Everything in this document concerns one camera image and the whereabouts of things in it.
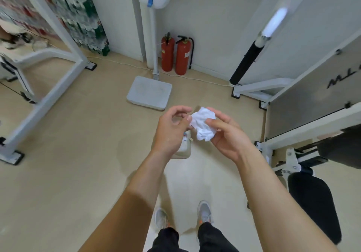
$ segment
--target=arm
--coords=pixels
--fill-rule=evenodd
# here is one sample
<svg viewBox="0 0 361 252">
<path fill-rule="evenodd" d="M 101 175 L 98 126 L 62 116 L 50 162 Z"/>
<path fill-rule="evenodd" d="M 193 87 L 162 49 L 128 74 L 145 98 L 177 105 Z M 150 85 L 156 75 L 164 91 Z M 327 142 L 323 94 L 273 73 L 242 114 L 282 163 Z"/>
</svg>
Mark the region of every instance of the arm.
<svg viewBox="0 0 361 252">
<path fill-rule="evenodd" d="M 153 149 L 79 252 L 143 251 L 161 176 L 182 143 L 183 133 L 192 121 L 187 115 L 191 111 L 190 107 L 175 106 L 160 117 Z M 174 123 L 174 116 L 183 120 Z"/>
<path fill-rule="evenodd" d="M 213 108 L 220 120 L 206 123 L 218 129 L 212 143 L 233 160 L 266 252 L 336 252 L 338 249 L 288 193 L 239 125 Z"/>
</svg>

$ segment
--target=forearm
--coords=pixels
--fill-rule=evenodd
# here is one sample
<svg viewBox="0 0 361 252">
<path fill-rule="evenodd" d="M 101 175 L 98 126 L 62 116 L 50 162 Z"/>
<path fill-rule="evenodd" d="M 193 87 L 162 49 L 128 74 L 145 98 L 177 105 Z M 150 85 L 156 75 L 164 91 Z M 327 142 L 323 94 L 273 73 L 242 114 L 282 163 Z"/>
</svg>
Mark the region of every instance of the forearm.
<svg viewBox="0 0 361 252">
<path fill-rule="evenodd" d="M 338 251 L 250 143 L 237 167 L 264 251 Z"/>
<path fill-rule="evenodd" d="M 151 152 L 114 207 L 79 252 L 141 252 L 157 201 L 161 176 L 169 159 Z"/>
</svg>

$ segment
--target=hand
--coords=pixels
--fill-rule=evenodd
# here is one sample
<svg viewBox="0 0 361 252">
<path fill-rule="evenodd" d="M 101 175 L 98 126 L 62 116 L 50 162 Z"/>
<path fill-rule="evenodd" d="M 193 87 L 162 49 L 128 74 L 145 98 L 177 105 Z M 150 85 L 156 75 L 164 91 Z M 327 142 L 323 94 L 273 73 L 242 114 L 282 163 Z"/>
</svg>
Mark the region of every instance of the hand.
<svg viewBox="0 0 361 252">
<path fill-rule="evenodd" d="M 192 116 L 188 114 L 191 111 L 191 107 L 174 106 L 159 118 L 153 151 L 165 154 L 169 161 L 180 148 L 184 132 L 191 128 Z M 175 116 L 183 119 L 174 122 Z"/>
<path fill-rule="evenodd" d="M 205 122 L 208 126 L 217 129 L 212 138 L 213 145 L 227 158 L 233 162 L 241 159 L 240 153 L 244 146 L 252 146 L 252 142 L 241 127 L 228 115 L 208 107 L 220 120 L 208 118 Z"/>
</svg>

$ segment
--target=red fire extinguisher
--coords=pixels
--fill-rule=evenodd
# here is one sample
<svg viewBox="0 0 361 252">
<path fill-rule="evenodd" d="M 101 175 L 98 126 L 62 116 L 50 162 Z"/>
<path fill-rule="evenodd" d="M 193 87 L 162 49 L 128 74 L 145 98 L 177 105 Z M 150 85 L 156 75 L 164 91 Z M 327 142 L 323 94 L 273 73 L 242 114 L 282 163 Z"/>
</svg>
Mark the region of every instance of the red fire extinguisher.
<svg viewBox="0 0 361 252">
<path fill-rule="evenodd" d="M 162 38 L 162 70 L 170 72 L 173 69 L 175 40 L 168 32 Z"/>
<path fill-rule="evenodd" d="M 175 43 L 178 44 L 175 72 L 178 75 L 184 75 L 187 72 L 189 56 L 191 56 L 191 63 L 189 64 L 189 68 L 191 68 L 192 66 L 194 40 L 191 37 L 185 37 L 183 35 L 179 35 L 178 37 L 181 37 L 181 39 Z"/>
</svg>

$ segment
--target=gray panel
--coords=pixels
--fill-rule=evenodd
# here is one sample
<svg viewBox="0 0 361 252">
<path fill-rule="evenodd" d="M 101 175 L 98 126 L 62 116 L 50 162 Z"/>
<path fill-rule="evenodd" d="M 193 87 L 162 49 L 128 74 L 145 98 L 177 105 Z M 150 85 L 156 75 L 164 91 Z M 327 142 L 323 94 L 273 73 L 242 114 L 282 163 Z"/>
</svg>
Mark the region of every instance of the gray panel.
<svg viewBox="0 0 361 252">
<path fill-rule="evenodd" d="M 288 89 L 270 105 L 268 139 L 361 102 L 361 37 Z"/>
</svg>

